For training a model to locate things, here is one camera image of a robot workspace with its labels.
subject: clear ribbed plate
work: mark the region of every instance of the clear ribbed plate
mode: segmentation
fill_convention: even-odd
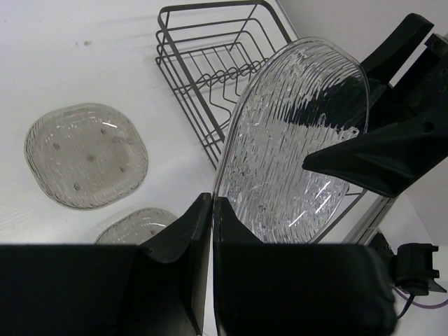
[[[148,171],[148,153],[131,121],[101,104],[45,114],[31,127],[24,147],[44,193],[75,209],[94,209],[125,197]]]
[[[263,242],[312,242],[349,184],[303,170],[303,160],[365,131],[368,94],[360,65],[332,43],[287,45],[235,106],[215,196]]]
[[[107,228],[96,244],[140,245],[173,223],[177,217],[171,212],[147,208],[135,211]]]

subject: black wire dish rack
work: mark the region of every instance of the black wire dish rack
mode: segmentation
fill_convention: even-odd
[[[261,0],[169,6],[158,22],[157,65],[216,168],[242,90],[291,37]]]

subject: purple cable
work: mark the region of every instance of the purple cable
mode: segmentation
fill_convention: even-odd
[[[399,289],[397,289],[397,288],[394,288],[394,291],[395,291],[397,294],[399,294],[399,296],[400,296],[402,299],[407,300],[406,295],[405,295],[401,290],[399,290]],[[417,302],[415,302],[415,301],[413,301],[412,304],[413,304],[415,307],[423,308],[423,309],[439,309],[439,308],[442,308],[442,307],[445,307],[445,306],[448,305],[448,299],[446,299],[444,302],[439,303],[439,304],[421,304],[421,303],[417,303]]]

